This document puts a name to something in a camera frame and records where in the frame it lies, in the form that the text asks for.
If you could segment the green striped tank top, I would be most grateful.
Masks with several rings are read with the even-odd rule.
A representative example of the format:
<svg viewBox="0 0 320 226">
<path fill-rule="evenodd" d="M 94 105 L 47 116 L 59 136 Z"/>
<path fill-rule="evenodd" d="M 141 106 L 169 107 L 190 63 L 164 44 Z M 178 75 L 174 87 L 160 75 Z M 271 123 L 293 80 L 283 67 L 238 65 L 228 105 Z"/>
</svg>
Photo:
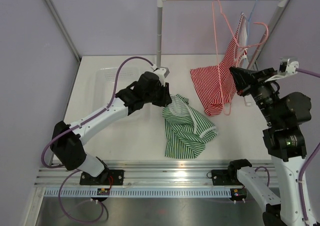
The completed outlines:
<svg viewBox="0 0 320 226">
<path fill-rule="evenodd" d="M 206 144 L 218 135 L 216 125 L 189 104 L 180 94 L 162 110 L 166 145 L 164 156 L 171 159 L 196 159 Z"/>
</svg>

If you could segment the pink wire hanger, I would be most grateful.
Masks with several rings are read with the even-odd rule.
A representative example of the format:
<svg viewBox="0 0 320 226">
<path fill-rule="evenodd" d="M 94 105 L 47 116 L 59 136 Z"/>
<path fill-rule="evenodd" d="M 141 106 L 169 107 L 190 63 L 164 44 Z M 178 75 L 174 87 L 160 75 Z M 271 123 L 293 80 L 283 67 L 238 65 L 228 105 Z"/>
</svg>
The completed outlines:
<svg viewBox="0 0 320 226">
<path fill-rule="evenodd" d="M 261 46 L 263 43 L 265 43 L 269 37 L 269 26 L 264 23 L 264 22 L 253 22 L 254 25 L 262 25 L 264 26 L 265 28 L 265 33 L 262 37 L 262 42 L 259 42 L 259 43 L 255 43 L 255 44 L 252 44 L 252 45 L 248 45 L 246 43 L 245 46 L 239 46 L 238 44 L 238 40 L 236 39 L 235 37 L 235 34 L 230 26 L 230 23 L 227 19 L 227 16 L 224 14 L 223 12 L 223 8 L 222 8 L 222 5 L 221 5 L 221 2 L 220 0 L 216 0 L 218 2 L 218 6 L 219 6 L 219 10 L 220 10 L 220 14 L 223 16 L 227 26 L 228 26 L 228 29 L 232 35 L 232 38 L 235 40 L 235 44 L 237 45 L 237 47 L 239 49 L 248 49 L 248 48 L 252 48 L 252 47 L 258 47 L 258 46 Z M 214 35 L 214 44 L 215 44 L 215 54 L 216 54 L 216 64 L 218 66 L 218 82 L 219 82 L 219 89 L 220 89 L 220 96 L 221 96 L 221 99 L 223 100 L 223 90 L 222 90 L 222 77 L 221 77 L 221 71 L 220 71 L 220 63 L 218 63 L 218 43 L 217 43 L 217 31 L 216 31 L 216 17 L 215 17 L 215 6 L 214 6 L 214 1 L 212 1 L 211 3 L 211 8 L 212 8 L 212 19 L 213 19 L 213 35 Z"/>
</svg>

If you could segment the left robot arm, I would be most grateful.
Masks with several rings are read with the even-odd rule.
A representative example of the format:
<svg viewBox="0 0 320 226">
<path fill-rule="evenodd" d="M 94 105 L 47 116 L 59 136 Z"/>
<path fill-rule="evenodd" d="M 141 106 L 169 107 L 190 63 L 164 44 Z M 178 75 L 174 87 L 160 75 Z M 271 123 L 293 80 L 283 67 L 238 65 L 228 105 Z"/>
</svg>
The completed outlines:
<svg viewBox="0 0 320 226">
<path fill-rule="evenodd" d="M 109 180 L 110 170 L 101 159 L 85 152 L 85 144 L 112 123 L 141 110 L 145 104 L 158 107 L 171 104 L 169 87 L 156 73 L 144 72 L 137 81 L 116 93 L 106 106 L 71 124 L 58 122 L 49 146 L 51 151 L 68 171 L 82 171 L 92 184 L 103 185 Z"/>
</svg>

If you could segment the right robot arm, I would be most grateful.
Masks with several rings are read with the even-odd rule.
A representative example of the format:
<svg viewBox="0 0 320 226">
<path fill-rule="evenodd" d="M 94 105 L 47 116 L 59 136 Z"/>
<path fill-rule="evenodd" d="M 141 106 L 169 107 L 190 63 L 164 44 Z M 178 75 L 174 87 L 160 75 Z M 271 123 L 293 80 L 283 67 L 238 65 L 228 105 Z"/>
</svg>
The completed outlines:
<svg viewBox="0 0 320 226">
<path fill-rule="evenodd" d="M 279 97 L 278 80 L 292 76 L 297 69 L 281 66 L 254 71 L 231 67 L 237 94 L 252 96 L 267 129 L 263 141 L 274 165 L 279 195 L 275 195 L 256 175 L 246 160 L 232 161 L 227 179 L 241 183 L 262 210 L 266 226 L 316 226 L 318 221 L 310 204 L 305 171 L 312 155 L 307 155 L 305 138 L 300 125 L 311 120 L 311 100 L 301 92 Z"/>
</svg>

